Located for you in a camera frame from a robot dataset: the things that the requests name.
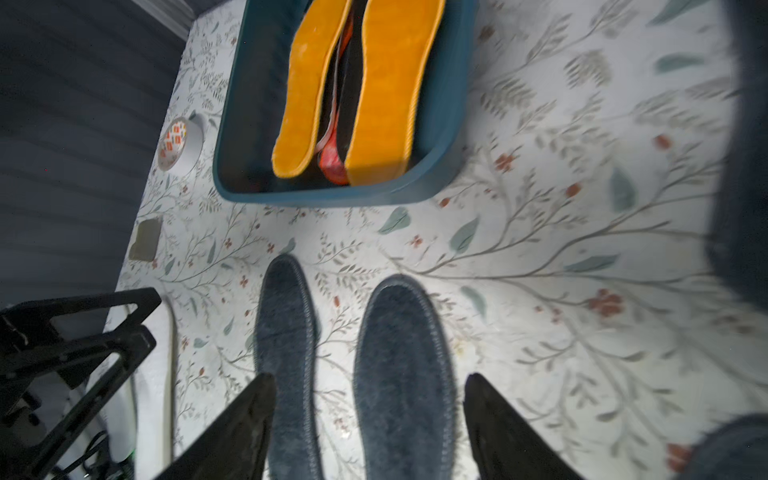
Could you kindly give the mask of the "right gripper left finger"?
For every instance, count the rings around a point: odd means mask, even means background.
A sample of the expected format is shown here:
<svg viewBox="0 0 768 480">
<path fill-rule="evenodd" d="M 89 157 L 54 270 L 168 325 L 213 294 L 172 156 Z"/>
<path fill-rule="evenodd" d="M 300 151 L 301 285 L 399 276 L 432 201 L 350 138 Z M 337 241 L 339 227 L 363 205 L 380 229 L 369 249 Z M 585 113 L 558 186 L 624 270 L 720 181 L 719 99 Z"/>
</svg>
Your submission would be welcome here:
<svg viewBox="0 0 768 480">
<path fill-rule="evenodd" d="M 258 375 L 158 479 L 261 479 L 276 393 L 274 376 Z"/>
</svg>

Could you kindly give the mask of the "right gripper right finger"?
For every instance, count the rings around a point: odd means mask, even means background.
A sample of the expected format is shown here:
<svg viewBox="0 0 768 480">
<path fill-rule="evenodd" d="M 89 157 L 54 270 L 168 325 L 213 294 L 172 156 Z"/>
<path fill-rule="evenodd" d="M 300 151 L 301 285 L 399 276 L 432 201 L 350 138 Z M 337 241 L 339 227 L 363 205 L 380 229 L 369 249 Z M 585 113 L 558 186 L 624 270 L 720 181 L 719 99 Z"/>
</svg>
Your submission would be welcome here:
<svg viewBox="0 0 768 480">
<path fill-rule="evenodd" d="M 581 479 L 483 375 L 469 375 L 464 392 L 468 438 L 481 479 Z"/>
</svg>

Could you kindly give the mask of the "black insole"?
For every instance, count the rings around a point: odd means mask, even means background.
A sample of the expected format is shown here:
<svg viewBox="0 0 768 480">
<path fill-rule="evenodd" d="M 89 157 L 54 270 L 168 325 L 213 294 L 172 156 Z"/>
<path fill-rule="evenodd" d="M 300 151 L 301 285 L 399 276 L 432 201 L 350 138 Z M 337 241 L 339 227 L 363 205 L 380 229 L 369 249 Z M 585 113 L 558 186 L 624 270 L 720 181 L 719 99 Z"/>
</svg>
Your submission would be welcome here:
<svg viewBox="0 0 768 480">
<path fill-rule="evenodd" d="M 350 148 L 363 78 L 362 23 L 367 0 L 356 0 L 350 11 L 351 37 L 340 62 L 337 151 L 344 163 Z"/>
</svg>

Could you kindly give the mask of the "yellow fleece insole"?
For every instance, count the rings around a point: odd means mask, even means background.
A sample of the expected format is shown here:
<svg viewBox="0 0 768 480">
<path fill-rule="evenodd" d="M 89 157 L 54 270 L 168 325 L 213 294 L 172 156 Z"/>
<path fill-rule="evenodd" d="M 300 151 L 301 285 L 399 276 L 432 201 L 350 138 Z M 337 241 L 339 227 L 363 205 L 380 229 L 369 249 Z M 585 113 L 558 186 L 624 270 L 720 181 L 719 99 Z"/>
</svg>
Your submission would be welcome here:
<svg viewBox="0 0 768 480">
<path fill-rule="evenodd" d="M 286 82 L 286 102 L 272 152 L 276 177 L 300 176 L 315 154 L 327 71 L 352 3 L 311 3 L 294 36 Z"/>
<path fill-rule="evenodd" d="M 421 84 L 444 10 L 442 0 L 367 3 L 361 89 L 345 158 L 352 186 L 391 181 L 406 172 Z"/>
</svg>

